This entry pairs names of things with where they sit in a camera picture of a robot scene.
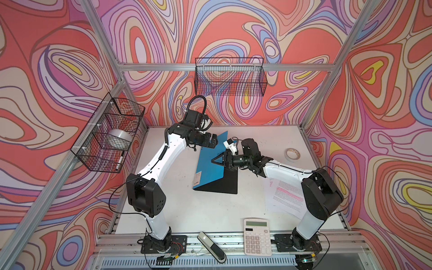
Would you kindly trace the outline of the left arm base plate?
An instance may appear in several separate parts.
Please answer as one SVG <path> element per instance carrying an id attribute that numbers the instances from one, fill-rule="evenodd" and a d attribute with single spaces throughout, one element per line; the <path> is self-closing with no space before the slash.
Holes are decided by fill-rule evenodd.
<path id="1" fill-rule="evenodd" d="M 164 240 L 157 240 L 149 235 L 137 241 L 141 245 L 142 254 L 174 254 L 186 252 L 186 235 L 168 235 Z"/>

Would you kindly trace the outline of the printed paper files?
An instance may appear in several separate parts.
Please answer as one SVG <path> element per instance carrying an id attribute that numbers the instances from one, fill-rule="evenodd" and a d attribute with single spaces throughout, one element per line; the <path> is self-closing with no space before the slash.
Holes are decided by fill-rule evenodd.
<path id="1" fill-rule="evenodd" d="M 307 207 L 301 184 L 273 178 L 263 181 L 265 207 L 271 213 L 284 213 L 302 219 Z"/>

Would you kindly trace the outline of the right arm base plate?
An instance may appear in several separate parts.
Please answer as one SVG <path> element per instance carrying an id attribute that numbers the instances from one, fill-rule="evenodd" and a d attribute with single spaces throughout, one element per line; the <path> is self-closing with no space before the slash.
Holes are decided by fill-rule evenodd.
<path id="1" fill-rule="evenodd" d="M 305 240 L 299 235 L 275 234 L 271 243 L 276 245 L 278 252 L 320 253 L 322 251 L 317 234 L 313 235 L 309 240 Z"/>

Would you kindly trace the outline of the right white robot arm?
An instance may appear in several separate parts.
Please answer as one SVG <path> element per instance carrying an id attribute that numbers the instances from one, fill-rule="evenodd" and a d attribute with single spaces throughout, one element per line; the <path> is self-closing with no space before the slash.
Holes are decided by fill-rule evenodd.
<path id="1" fill-rule="evenodd" d="M 242 154 L 233 140 L 228 139 L 224 145 L 226 150 L 211 160 L 213 164 L 230 171 L 247 169 L 263 178 L 300 185 L 300 200 L 306 204 L 306 213 L 293 230 L 292 241 L 309 241 L 344 200 L 334 180 L 323 168 L 304 170 L 282 164 L 262 155 L 252 138 L 241 141 Z"/>

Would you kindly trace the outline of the blue file folder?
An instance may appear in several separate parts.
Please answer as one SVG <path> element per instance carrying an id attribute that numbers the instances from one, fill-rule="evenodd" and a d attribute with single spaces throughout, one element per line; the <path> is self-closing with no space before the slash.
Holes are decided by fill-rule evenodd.
<path id="1" fill-rule="evenodd" d="M 224 141 L 228 139 L 228 132 L 217 136 L 218 144 L 215 148 L 202 147 L 192 189 L 195 191 L 215 192 L 222 194 L 238 194 L 238 172 L 230 171 L 224 166 L 212 163 L 212 159 L 223 154 L 226 147 Z"/>

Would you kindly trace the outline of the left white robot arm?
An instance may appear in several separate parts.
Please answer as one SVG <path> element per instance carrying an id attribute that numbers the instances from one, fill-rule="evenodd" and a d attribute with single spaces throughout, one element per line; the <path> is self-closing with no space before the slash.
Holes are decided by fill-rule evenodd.
<path id="1" fill-rule="evenodd" d="M 217 135 L 209 133 L 213 121 L 205 114 L 207 99 L 196 95 L 186 108 L 183 120 L 164 131 L 164 143 L 152 160 L 138 174 L 130 174 L 126 181 L 128 203 L 136 214 L 146 217 L 150 236 L 165 240 L 171 232 L 162 214 L 166 196 L 162 182 L 170 167 L 186 148 L 213 149 L 218 144 Z"/>

